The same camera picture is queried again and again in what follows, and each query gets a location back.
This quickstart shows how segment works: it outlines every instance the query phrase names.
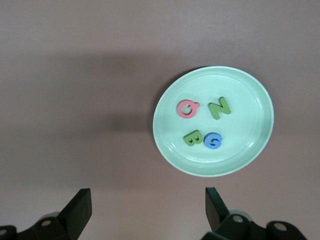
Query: gray surface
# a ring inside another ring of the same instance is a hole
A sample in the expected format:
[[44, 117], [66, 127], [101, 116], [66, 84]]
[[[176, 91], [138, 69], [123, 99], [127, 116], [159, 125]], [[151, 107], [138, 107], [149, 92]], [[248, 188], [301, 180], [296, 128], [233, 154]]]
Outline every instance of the gray surface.
[[[0, 225], [18, 230], [90, 187], [81, 240], [197, 240], [205, 187], [265, 226], [320, 231], [320, 2], [11, 1], [0, 7]], [[200, 178], [150, 132], [159, 94], [203, 66], [259, 79], [275, 109], [262, 154]]]

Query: screw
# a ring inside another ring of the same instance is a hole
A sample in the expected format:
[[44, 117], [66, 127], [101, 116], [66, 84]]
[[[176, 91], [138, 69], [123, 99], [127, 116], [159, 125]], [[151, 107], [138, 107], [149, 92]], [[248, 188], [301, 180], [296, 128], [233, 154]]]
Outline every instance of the screw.
[[238, 215], [234, 215], [232, 217], [233, 221], [235, 221], [236, 223], [242, 223], [244, 220], [242, 217], [238, 216]]
[[6, 229], [0, 230], [0, 236], [5, 235], [6, 233], [7, 233], [7, 230], [6, 230]]
[[46, 220], [43, 223], [41, 223], [41, 226], [45, 227], [45, 226], [48, 226], [49, 224], [51, 224], [51, 221], [50, 220]]
[[287, 231], [286, 226], [283, 225], [283, 224], [280, 223], [280, 222], [276, 222], [276, 223], [274, 224], [274, 227], [275, 227], [276, 229], [278, 229], [279, 231], [282, 231], [282, 232]]

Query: plate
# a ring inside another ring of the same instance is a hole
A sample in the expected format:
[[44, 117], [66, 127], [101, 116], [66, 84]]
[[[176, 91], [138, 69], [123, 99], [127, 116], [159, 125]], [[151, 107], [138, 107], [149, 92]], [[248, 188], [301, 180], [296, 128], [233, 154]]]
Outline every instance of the plate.
[[182, 172], [218, 177], [251, 163], [274, 125], [272, 100], [250, 74], [208, 66], [176, 80], [160, 98], [153, 136], [163, 157]]

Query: light green plate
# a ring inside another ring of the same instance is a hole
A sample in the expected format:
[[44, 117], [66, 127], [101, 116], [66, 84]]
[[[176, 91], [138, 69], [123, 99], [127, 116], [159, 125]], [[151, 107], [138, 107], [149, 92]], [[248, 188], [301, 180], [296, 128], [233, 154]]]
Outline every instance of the light green plate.
[[[216, 120], [208, 104], [221, 105], [220, 97], [226, 99], [231, 113], [219, 112]], [[178, 114], [182, 100], [200, 104], [193, 117]], [[257, 79], [236, 68], [209, 66], [187, 73], [165, 91], [154, 112], [153, 135], [159, 151], [175, 168], [195, 176], [217, 177], [251, 163], [265, 148], [273, 125], [271, 98]], [[186, 144], [184, 136], [195, 130], [203, 137], [220, 134], [220, 147]]]

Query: letter b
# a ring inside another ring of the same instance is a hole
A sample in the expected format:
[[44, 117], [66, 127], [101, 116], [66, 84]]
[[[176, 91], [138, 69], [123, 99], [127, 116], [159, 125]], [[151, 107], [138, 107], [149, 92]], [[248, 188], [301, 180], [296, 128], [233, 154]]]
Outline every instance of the letter b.
[[201, 135], [199, 130], [195, 130], [193, 132], [190, 132], [189, 134], [185, 135], [183, 137], [183, 140], [186, 144], [189, 146], [193, 146], [195, 144], [200, 144], [203, 142], [204, 137]]

